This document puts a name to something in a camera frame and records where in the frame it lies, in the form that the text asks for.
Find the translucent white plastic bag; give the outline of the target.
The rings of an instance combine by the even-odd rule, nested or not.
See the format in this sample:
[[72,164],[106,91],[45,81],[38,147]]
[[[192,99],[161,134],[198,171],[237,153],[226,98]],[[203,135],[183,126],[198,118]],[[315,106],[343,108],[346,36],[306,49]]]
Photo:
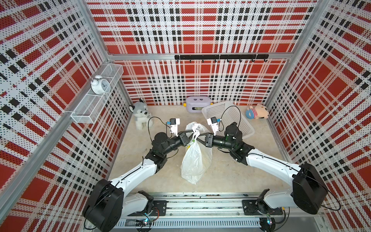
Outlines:
[[[209,133],[209,130],[205,126],[195,121],[189,123],[185,129],[193,130],[195,132],[193,136],[197,136],[197,138],[202,133]],[[212,148],[207,148],[198,141],[192,146],[187,145],[181,165],[181,177],[189,183],[196,185],[211,166],[212,158]]]

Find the white perforated plastic basket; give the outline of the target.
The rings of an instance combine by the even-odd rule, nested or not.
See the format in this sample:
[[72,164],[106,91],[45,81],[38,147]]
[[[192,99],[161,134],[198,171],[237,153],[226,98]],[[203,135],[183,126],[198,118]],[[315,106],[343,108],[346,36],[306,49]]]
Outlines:
[[247,118],[242,114],[240,115],[240,110],[230,101],[223,101],[207,106],[202,109],[202,114],[206,119],[212,117],[221,119],[224,128],[236,122],[239,130],[242,132],[243,139],[251,137],[255,133],[253,126]]

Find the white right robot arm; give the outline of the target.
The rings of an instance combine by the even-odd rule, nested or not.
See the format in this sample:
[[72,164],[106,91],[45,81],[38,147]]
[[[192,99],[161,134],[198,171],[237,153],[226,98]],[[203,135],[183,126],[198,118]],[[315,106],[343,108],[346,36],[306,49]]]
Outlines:
[[256,209],[260,213],[269,214],[281,207],[298,207],[315,215],[322,207],[328,190],[313,165],[289,163],[261,152],[242,140],[242,132],[235,122],[225,129],[223,136],[203,133],[197,140],[207,148],[226,149],[237,162],[261,169],[289,185],[285,191],[265,189],[256,199]]

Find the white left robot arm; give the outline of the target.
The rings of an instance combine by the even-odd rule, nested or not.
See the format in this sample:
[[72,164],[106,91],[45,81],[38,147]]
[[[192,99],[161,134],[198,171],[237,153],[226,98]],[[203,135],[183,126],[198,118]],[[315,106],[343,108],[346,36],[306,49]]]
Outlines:
[[191,130],[179,132],[172,138],[164,132],[156,134],[152,148],[141,163],[120,177],[97,182],[83,209],[85,221],[89,221],[94,229],[109,232],[122,216],[139,214],[148,217],[155,208],[153,196],[143,190],[132,196],[128,194],[144,180],[159,172],[168,160],[167,154],[187,146],[192,136]]

